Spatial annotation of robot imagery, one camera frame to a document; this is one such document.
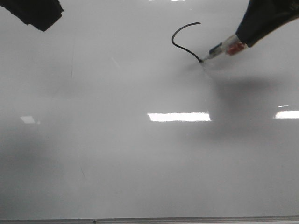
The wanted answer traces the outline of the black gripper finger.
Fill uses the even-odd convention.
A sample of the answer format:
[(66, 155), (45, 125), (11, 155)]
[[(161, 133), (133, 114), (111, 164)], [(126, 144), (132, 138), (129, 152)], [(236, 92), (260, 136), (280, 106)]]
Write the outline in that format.
[(272, 31), (298, 17), (297, 0), (251, 0), (235, 34), (242, 43), (252, 47)]
[(2, 0), (0, 6), (24, 24), (43, 32), (56, 23), (64, 12), (58, 0)]

